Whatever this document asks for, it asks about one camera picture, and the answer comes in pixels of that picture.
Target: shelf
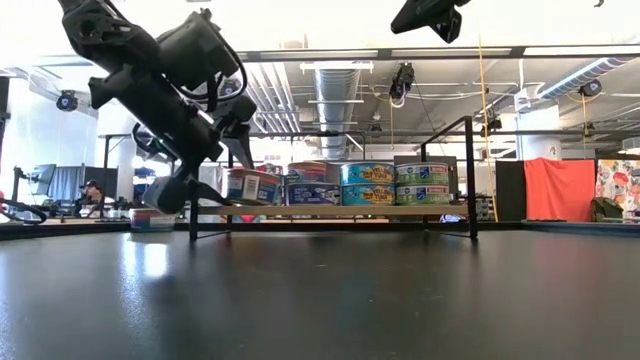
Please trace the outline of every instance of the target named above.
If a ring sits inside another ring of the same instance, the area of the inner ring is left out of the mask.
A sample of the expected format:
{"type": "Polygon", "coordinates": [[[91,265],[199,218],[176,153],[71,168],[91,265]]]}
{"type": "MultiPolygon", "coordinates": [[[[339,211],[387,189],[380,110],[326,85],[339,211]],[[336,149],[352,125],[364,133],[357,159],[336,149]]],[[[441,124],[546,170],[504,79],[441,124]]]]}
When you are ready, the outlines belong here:
{"type": "Polygon", "coordinates": [[[467,215],[466,206],[201,206],[201,215],[467,215]]]}

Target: red curtain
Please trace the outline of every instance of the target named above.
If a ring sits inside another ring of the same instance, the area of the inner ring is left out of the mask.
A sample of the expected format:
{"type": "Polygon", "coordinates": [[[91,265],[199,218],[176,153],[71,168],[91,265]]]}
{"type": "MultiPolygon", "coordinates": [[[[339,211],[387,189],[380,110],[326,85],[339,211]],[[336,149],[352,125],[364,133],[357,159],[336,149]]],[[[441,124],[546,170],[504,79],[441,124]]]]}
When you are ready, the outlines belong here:
{"type": "Polygon", "coordinates": [[[529,220],[590,220],[589,209],[595,196],[593,160],[527,160],[524,172],[529,220]]]}

